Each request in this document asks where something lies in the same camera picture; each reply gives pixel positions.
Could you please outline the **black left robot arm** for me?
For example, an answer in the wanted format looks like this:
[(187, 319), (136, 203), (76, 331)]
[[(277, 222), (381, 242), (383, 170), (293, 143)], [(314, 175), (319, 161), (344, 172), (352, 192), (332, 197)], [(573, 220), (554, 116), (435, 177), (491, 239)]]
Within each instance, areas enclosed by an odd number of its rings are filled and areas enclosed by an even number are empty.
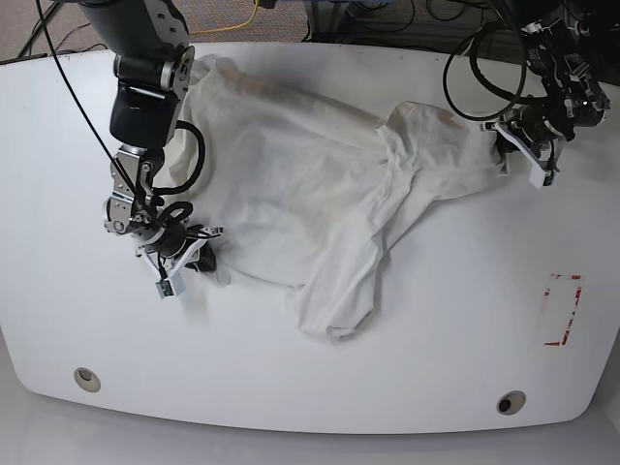
[(561, 18), (557, 1), (493, 1), (498, 16), (517, 33), (530, 72), (541, 79), (546, 96), (520, 104), (485, 128), (521, 152), (531, 163), (537, 188), (557, 181), (557, 161), (577, 127), (596, 127), (609, 110), (609, 99)]

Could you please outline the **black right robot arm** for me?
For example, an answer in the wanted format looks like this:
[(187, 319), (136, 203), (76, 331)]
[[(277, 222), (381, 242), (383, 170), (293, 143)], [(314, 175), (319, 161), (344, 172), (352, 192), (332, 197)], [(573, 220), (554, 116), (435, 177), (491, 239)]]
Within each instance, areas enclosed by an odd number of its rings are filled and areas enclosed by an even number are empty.
[[(110, 163), (114, 185), (106, 203), (107, 231), (140, 239), (144, 252), (155, 256), (158, 273), (166, 264), (215, 270), (206, 229), (187, 223), (192, 204), (165, 202), (199, 180), (206, 160), (201, 131), (179, 118), (195, 58), (183, 15), (170, 1), (82, 1), (79, 7), (115, 54), (117, 93), (109, 131), (121, 147)], [(196, 139), (194, 170), (180, 185), (156, 187), (164, 148), (177, 130)]]

